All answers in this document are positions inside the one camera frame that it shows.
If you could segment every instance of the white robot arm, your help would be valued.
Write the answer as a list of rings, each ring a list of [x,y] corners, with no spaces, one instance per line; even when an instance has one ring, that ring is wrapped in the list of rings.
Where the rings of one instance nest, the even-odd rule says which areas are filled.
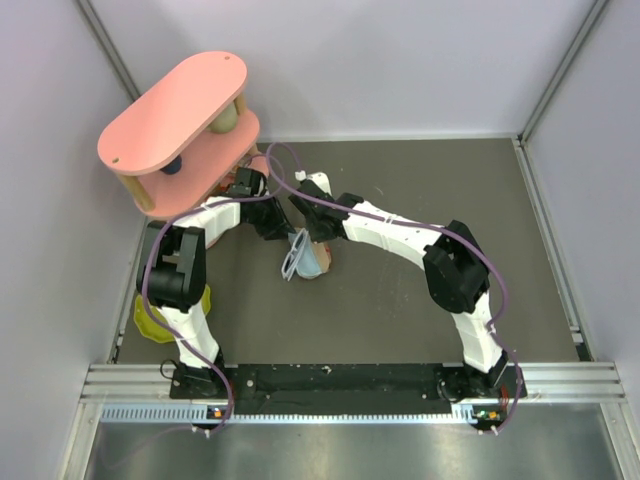
[[[231,196],[264,195],[265,180],[261,174],[249,169],[240,169],[238,175],[239,185],[232,186]],[[330,194],[329,180],[324,173],[315,173],[299,179],[302,180],[300,192],[355,211],[345,213],[330,207],[318,206],[314,202],[292,195],[290,200],[305,216],[311,239],[323,242],[344,238],[353,242],[368,243],[399,255],[425,271],[431,297],[439,306],[449,311],[454,319],[462,341],[465,364],[486,377],[488,379],[486,383],[492,385],[497,382],[506,367],[506,355],[487,330],[487,322],[491,319],[488,272],[475,255],[439,232],[392,224],[390,223],[392,220],[406,219],[384,212],[355,195],[343,194],[334,200]],[[177,289],[180,291],[179,295],[183,297],[186,296],[184,292],[189,291],[189,299],[176,300],[177,290],[168,294],[166,292],[165,287],[170,282],[163,282],[161,279],[153,281],[154,274],[158,278],[163,272],[175,276],[176,272],[180,271],[180,262],[178,262],[178,268],[156,263],[151,271],[149,284],[151,303],[159,307],[169,325],[183,339],[188,340],[195,349],[212,362],[220,362],[221,353],[217,342],[209,332],[200,302],[205,284],[204,246],[211,244],[222,233],[243,222],[253,224],[265,239],[286,238],[288,233],[294,231],[275,198],[265,202],[242,204],[234,202],[216,205],[223,200],[228,201],[228,197],[208,199],[204,204],[207,207],[205,210],[176,222],[170,230],[173,232],[171,234],[173,237],[165,236],[172,239],[167,240],[169,243],[165,248],[165,255],[167,251],[170,254],[179,251],[180,256],[183,256],[185,250],[189,252],[184,265],[190,265],[191,270],[181,272],[183,284]],[[372,220],[357,215],[356,212],[373,214],[385,218],[386,221]],[[158,229],[161,225],[159,223],[155,228]],[[473,236],[464,224],[452,222],[447,228],[457,230],[458,234],[475,244]],[[153,233],[147,237],[150,237],[150,242],[154,240]],[[185,249],[185,238],[190,239],[191,243],[199,243],[199,247]],[[198,254],[191,254],[190,252],[193,251],[198,251]],[[143,250],[143,261],[146,261],[145,250]],[[144,264],[139,270],[139,285],[141,285],[143,267]],[[191,285],[184,285],[186,278],[191,279]],[[178,346],[182,363],[193,368],[206,366],[184,348],[180,341]]]

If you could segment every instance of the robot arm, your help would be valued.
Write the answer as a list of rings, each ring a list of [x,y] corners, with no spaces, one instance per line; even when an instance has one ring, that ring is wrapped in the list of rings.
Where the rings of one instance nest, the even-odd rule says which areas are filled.
[[[150,303],[159,308],[182,339],[221,367],[224,365],[222,354],[209,332],[200,301],[206,283],[205,246],[241,223],[254,225],[257,233],[266,240],[284,239],[294,232],[275,198],[219,204],[228,197],[262,196],[266,193],[265,185],[266,179],[261,173],[239,169],[228,196],[210,198],[203,205],[208,208],[172,225],[161,239],[158,255],[152,259],[148,291]],[[299,191],[386,219],[382,222],[369,220],[293,195],[290,199],[305,216],[313,241],[344,238],[369,243],[406,258],[425,272],[431,297],[453,316],[464,350],[464,388],[457,389],[453,395],[453,390],[447,388],[444,398],[482,396],[499,384],[506,369],[507,356],[487,331],[487,322],[491,318],[488,271],[475,255],[438,232],[390,223],[394,219],[405,219],[384,212],[356,195],[346,193],[334,200],[329,180],[323,173],[306,177]],[[138,291],[141,290],[151,247],[162,226],[163,222],[151,222],[147,227],[138,269]],[[464,224],[454,221],[447,229],[477,247]],[[183,374],[198,380],[202,375],[206,376],[208,369],[203,368],[206,365],[193,356],[181,341],[178,341],[178,347],[181,364],[186,370]],[[215,384],[212,375],[205,378],[205,383],[207,380]],[[453,382],[447,379],[446,383],[451,385]]]
[[[176,221],[160,242],[158,255],[151,265],[149,301],[158,308],[167,324],[182,340],[210,362],[223,365],[220,347],[212,337],[202,307],[206,285],[206,248],[220,235],[241,223],[253,225],[265,240],[286,239],[295,232],[276,198],[257,202],[230,202],[229,198],[266,195],[266,178],[256,170],[241,168],[226,196],[210,197],[201,205],[200,213]],[[152,245],[164,222],[152,221],[147,226],[136,285],[142,289],[142,278]],[[177,341],[180,362],[194,369],[207,367],[183,344]]]
[[[305,216],[312,240],[327,241],[341,237],[368,243],[406,258],[422,269],[431,297],[453,316],[462,340],[465,363],[489,375],[489,383],[495,384],[499,380],[506,366],[506,355],[487,330],[487,322],[491,319],[488,270],[475,255],[439,232],[390,223],[393,220],[408,220],[384,212],[356,195],[347,193],[334,200],[324,174],[316,173],[307,177],[298,190],[357,212],[385,218],[385,221],[371,220],[319,206],[297,195],[290,196],[290,200]],[[447,229],[477,247],[466,225],[454,221]]]

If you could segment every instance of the glasses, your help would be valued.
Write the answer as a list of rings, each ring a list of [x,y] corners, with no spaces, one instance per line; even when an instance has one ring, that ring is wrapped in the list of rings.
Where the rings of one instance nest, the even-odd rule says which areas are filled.
[[[284,262],[282,262],[282,268],[280,272],[282,273],[282,278],[284,278],[287,282],[291,280],[294,272],[296,271],[296,267],[298,263],[300,263],[300,259],[304,253],[304,247],[309,240],[309,232],[306,229],[302,229],[298,232],[296,237],[293,239],[291,244],[291,249],[287,256],[284,257]]]

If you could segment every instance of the metal floor panel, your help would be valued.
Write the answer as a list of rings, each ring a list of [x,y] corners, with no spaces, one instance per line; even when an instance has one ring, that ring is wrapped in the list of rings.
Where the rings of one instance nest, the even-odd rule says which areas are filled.
[[[577,360],[511,140],[294,144],[307,172],[329,175],[336,196],[362,195],[402,216],[469,225],[502,271],[511,306],[498,325],[524,362]],[[276,154],[289,174],[293,162]],[[294,213],[283,198],[290,218]],[[411,363],[460,361],[453,321],[409,262],[362,244],[331,244],[330,272],[313,281],[280,277],[286,242],[252,227],[227,232],[208,251],[211,330],[228,363]],[[492,298],[497,308],[499,293]],[[177,358],[173,344],[143,338],[130,321],[119,363]]]
[[[167,427],[100,424],[86,479],[622,479],[598,405],[523,405],[498,437],[459,425],[230,425],[210,440],[178,431],[104,467],[100,449],[116,463]]]

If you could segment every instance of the dark gray mat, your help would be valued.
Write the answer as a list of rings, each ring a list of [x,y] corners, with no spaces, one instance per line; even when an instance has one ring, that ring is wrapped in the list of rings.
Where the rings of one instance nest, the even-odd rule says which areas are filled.
[[[508,283],[498,325],[521,361],[577,355],[510,140],[300,143],[308,173],[329,175],[335,196],[362,195],[412,220],[465,222]],[[291,174],[293,164],[278,152]],[[294,212],[283,198],[287,213]],[[292,214],[290,218],[301,217]],[[211,330],[228,363],[449,362],[462,355],[448,313],[430,299],[424,274],[382,250],[336,240],[330,272],[313,281],[280,277],[286,242],[252,227],[227,232],[207,254]],[[492,306],[501,301],[495,288]],[[143,338],[130,322],[120,363],[159,363],[175,345]]]

